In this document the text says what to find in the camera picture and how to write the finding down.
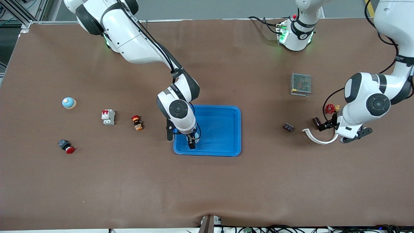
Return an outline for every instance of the brown table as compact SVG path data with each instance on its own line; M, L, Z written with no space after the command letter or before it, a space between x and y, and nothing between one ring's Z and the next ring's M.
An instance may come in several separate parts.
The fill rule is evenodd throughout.
M241 226L414 225L413 100L348 145L317 145L301 132L351 75L392 61L394 48L364 19L322 19L301 52L248 20L148 28L200 84L194 104L241 109L241 154L174 153L155 104L171 82L164 64L128 63L79 25L34 24L0 88L0 230L191 227L206 214ZM292 72L312 75L308 98L289 94ZM61 105L67 96L72 110ZM330 102L343 106L342 94ZM108 108L115 126L100 119Z

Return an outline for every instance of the blue plastic bin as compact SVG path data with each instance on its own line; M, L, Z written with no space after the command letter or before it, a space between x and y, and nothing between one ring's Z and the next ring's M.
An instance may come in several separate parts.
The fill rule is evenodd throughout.
M187 137L175 135L179 155L238 156L241 152L241 112L236 106L194 105L201 138L191 150Z

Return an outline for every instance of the green cable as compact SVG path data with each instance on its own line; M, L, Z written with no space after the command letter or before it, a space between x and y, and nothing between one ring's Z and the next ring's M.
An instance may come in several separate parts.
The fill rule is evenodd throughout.
M37 0L34 0L34 2L26 10L29 10L36 2L37 2ZM10 22L13 19L14 19L14 17L12 17L11 19L6 20L6 22L1 23L0 26L5 25L6 23Z

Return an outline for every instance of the white curved tube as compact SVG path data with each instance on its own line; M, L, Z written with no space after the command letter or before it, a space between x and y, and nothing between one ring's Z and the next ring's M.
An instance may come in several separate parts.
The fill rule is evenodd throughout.
M332 138L332 140L330 140L330 141L320 141L320 140L318 140L318 139L316 139L313 135L312 135L312 133L311 133L311 131L309 130L309 129L304 129L304 130L302 130L302 132L305 132L306 133L306 135L308 136L308 138L310 139L310 140L312 140L314 143L317 143L317 144L321 144L321 145L326 145L326 144L329 144L329 143L331 143L331 142L333 142L333 141L335 141L337 138L338 138L338 134L335 134L334 135L334 138Z

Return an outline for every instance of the white circuit breaker with red switch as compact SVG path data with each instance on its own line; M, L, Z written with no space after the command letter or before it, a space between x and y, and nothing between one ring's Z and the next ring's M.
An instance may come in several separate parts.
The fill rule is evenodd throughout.
M114 125L115 124L115 111L112 109L105 109L102 111L101 119L104 121L104 125Z

